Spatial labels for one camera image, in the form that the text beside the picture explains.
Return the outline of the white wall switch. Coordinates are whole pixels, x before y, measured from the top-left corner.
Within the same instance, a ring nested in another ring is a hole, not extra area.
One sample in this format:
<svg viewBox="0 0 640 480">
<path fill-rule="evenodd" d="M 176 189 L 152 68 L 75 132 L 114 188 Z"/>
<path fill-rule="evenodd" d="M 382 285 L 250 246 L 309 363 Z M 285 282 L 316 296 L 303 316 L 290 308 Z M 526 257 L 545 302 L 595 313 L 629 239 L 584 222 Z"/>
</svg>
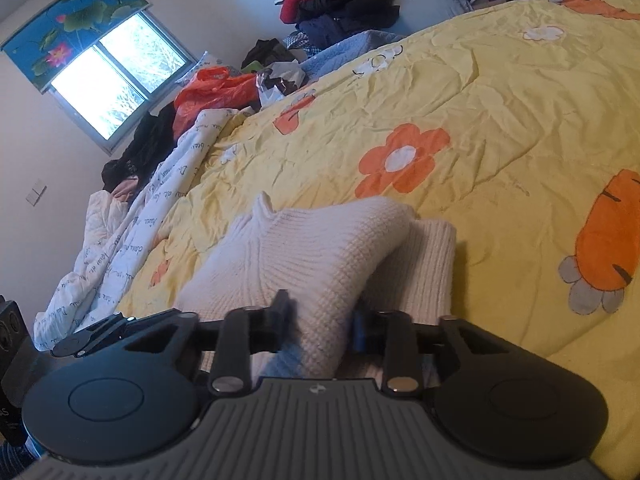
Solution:
<svg viewBox="0 0 640 480">
<path fill-rule="evenodd" d="M 27 203 L 35 207 L 46 191 L 47 185 L 43 181 L 37 180 L 36 183 L 32 186 L 32 189 L 26 195 Z"/>
</svg>

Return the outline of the yellow carrot print bedspread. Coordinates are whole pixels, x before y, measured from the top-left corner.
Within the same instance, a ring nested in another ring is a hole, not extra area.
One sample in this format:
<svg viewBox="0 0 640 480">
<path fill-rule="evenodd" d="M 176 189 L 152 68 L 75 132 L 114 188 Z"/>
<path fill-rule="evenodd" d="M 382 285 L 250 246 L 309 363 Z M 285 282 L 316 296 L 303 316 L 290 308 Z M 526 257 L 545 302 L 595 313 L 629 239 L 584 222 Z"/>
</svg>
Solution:
<svg viewBox="0 0 640 480">
<path fill-rule="evenodd" d="M 258 193 L 457 231 L 454 313 L 587 378 L 639 474 L 639 0 L 518 0 L 365 54 L 221 135 L 119 309 L 167 309 Z"/>
</svg>

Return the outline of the white knit sweater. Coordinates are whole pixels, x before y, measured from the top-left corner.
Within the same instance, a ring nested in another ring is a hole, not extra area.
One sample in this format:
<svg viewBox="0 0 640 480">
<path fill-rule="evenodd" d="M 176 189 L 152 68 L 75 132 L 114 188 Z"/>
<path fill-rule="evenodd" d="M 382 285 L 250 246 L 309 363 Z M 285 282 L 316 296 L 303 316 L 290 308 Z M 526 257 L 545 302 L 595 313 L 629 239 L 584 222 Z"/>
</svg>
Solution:
<svg viewBox="0 0 640 480">
<path fill-rule="evenodd" d="M 292 339 L 252 359 L 254 378 L 382 378 L 379 358 L 349 356 L 352 311 L 398 310 L 434 325 L 451 309 L 457 233 L 445 220 L 376 196 L 319 209 L 256 197 L 178 293 L 175 308 L 217 321 L 265 307 L 285 289 L 296 303 Z"/>
</svg>

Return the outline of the orange plastic bag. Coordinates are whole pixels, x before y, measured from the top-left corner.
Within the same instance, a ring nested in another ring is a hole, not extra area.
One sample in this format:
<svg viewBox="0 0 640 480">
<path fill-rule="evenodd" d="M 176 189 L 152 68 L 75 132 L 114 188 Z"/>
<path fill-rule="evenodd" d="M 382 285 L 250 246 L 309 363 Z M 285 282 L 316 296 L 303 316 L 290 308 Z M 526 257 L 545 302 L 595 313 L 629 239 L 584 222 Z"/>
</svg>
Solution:
<svg viewBox="0 0 640 480">
<path fill-rule="evenodd" d="M 255 74 L 231 76 L 228 68 L 224 66 L 202 68 L 174 99 L 174 139 L 178 140 L 194 125 L 202 110 L 242 110 L 257 100 Z"/>
</svg>

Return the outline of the black clothes by window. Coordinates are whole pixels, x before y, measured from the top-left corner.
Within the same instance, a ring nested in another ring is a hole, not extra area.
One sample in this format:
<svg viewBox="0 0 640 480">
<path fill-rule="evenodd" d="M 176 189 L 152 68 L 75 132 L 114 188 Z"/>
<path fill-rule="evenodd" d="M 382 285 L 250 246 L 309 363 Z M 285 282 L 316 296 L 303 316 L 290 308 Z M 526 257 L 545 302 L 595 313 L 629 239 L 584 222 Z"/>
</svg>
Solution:
<svg viewBox="0 0 640 480">
<path fill-rule="evenodd" d="M 175 116 L 172 103 L 165 105 L 157 115 L 143 115 L 122 156 L 110 160 L 103 167 L 101 177 L 105 191 L 113 192 L 117 185 L 130 177 L 138 178 L 138 190 L 149 183 L 157 166 L 176 146 L 172 133 Z"/>
</svg>

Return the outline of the window with metal frame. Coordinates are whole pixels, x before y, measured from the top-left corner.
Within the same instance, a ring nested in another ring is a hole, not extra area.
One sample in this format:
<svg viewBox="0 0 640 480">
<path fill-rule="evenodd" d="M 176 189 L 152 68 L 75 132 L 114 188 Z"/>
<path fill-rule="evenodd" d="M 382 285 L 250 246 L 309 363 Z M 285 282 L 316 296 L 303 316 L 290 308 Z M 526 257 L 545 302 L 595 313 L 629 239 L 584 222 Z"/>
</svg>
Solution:
<svg viewBox="0 0 640 480">
<path fill-rule="evenodd" d="M 111 154 L 194 64 L 178 40 L 143 11 L 75 58 L 52 80 L 50 92 L 76 126 Z"/>
</svg>

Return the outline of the navy garment on pile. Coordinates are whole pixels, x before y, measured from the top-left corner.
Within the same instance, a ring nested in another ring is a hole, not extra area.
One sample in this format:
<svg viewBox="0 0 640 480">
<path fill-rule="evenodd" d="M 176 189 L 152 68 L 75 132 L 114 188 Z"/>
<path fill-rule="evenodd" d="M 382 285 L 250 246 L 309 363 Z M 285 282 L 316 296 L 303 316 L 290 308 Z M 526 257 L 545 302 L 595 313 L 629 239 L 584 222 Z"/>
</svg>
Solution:
<svg viewBox="0 0 640 480">
<path fill-rule="evenodd" d="M 394 0 L 304 0 L 299 3 L 295 25 L 318 49 L 370 29 L 386 29 L 399 18 Z"/>
</svg>

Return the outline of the grey patterned plastic bag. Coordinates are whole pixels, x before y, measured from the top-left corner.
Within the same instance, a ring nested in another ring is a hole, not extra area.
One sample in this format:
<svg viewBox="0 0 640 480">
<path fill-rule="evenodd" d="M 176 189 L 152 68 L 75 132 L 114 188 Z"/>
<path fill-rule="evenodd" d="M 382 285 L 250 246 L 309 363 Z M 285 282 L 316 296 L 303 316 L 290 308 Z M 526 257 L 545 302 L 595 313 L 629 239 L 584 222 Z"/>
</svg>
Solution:
<svg viewBox="0 0 640 480">
<path fill-rule="evenodd" d="M 302 88 L 307 74 L 296 62 L 274 62 L 256 74 L 258 98 L 262 108 Z"/>
</svg>

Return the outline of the white script print quilt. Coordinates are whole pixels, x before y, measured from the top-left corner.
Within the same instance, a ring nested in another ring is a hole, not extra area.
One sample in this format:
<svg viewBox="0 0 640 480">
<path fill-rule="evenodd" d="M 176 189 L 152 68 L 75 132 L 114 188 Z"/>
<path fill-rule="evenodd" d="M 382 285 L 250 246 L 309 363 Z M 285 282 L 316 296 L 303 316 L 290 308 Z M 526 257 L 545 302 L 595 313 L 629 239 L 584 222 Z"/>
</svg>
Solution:
<svg viewBox="0 0 640 480">
<path fill-rule="evenodd" d="M 106 191 L 90 196 L 84 244 L 73 270 L 58 282 L 47 309 L 36 315 L 32 342 L 37 350 L 51 350 L 70 334 L 116 312 L 168 211 L 189 191 L 220 135 L 246 118 L 239 110 L 203 110 L 132 204 Z"/>
</svg>

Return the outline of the black garment on pile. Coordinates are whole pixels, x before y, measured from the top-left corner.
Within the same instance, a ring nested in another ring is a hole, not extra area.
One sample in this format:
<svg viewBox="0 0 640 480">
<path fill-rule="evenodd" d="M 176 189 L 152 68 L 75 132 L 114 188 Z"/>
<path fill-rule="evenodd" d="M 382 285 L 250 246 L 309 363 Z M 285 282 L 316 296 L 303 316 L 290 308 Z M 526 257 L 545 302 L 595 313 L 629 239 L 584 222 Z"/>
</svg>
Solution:
<svg viewBox="0 0 640 480">
<path fill-rule="evenodd" d="M 277 38 L 259 39 L 244 58 L 241 64 L 241 72 L 243 74 L 257 73 L 277 62 L 297 63 L 297 58 Z"/>
</svg>

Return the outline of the lotus print roller blind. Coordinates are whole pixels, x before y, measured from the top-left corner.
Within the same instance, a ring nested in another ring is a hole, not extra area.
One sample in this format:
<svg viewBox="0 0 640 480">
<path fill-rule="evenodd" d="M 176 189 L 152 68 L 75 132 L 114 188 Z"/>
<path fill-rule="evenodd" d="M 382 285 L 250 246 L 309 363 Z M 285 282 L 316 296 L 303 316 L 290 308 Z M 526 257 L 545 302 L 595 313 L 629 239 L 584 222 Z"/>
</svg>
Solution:
<svg viewBox="0 0 640 480">
<path fill-rule="evenodd" d="M 75 58 L 149 5 L 148 0 L 56 0 L 14 32 L 1 50 L 45 92 Z"/>
</svg>

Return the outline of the light blue knit blanket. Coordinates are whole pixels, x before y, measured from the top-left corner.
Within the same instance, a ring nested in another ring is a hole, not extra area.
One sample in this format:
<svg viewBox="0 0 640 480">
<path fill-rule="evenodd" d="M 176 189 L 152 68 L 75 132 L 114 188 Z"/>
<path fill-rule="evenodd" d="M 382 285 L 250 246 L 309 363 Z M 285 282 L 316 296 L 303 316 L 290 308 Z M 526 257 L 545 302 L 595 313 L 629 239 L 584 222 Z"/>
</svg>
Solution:
<svg viewBox="0 0 640 480">
<path fill-rule="evenodd" d="M 338 70 L 355 58 L 386 44 L 393 44 L 402 36 L 380 30 L 365 30 L 350 36 L 300 64 L 309 81 L 318 80 L 324 75 Z"/>
</svg>

